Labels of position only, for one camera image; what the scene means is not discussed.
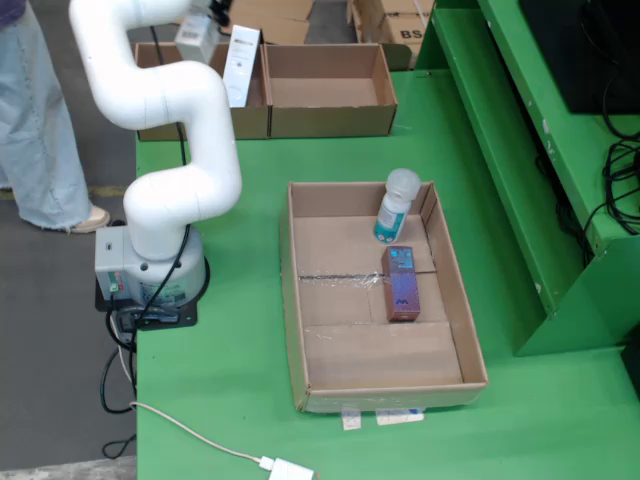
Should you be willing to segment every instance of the jeans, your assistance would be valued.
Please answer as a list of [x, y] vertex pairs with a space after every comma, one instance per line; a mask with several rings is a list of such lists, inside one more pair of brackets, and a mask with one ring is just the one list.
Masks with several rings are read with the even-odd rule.
[[0, 188], [11, 187], [20, 217], [66, 229], [91, 203], [62, 90], [40, 25], [27, 5], [0, 29]]

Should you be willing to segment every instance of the clear tape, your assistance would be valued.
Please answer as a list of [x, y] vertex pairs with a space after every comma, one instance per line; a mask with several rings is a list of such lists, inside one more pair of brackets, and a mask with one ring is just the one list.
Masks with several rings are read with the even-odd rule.
[[348, 286], [366, 290], [389, 281], [388, 277], [378, 272], [365, 275], [302, 275], [298, 279], [302, 283], [313, 283], [322, 287]]

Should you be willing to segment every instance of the white shoe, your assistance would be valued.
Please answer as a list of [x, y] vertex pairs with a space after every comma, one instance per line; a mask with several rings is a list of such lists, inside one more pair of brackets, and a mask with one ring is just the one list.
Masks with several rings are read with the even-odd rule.
[[89, 218], [72, 227], [71, 233], [93, 233], [97, 229], [109, 225], [110, 220], [111, 216], [109, 212], [95, 205], [91, 205], [91, 215], [89, 215]]

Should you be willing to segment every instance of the stacked cardboard boxes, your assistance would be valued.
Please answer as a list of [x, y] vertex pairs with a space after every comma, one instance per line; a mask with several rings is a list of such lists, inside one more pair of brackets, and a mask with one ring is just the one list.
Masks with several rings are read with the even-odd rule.
[[230, 34], [237, 24], [262, 30], [267, 43], [303, 44], [312, 7], [313, 0], [235, 0], [229, 12], [231, 24], [223, 32]]
[[358, 41], [405, 45], [413, 68], [433, 6], [434, 0], [351, 0]]

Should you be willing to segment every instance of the green table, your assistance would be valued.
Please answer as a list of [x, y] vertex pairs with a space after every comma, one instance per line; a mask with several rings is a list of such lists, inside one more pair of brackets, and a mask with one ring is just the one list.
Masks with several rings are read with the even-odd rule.
[[[197, 225], [212, 267], [193, 328], [141, 332], [139, 399], [214, 441], [281, 457], [327, 479], [635, 479], [640, 403], [616, 349], [529, 358], [513, 351], [543, 315], [455, 82], [394, 74], [387, 138], [238, 143], [243, 195]], [[138, 173], [176, 166], [178, 145], [138, 143]], [[289, 384], [278, 218], [289, 181], [383, 181], [395, 167], [434, 180], [491, 385], [424, 422], [344, 432], [337, 415], [295, 410]], [[138, 478], [266, 479], [252, 462], [138, 413]]]

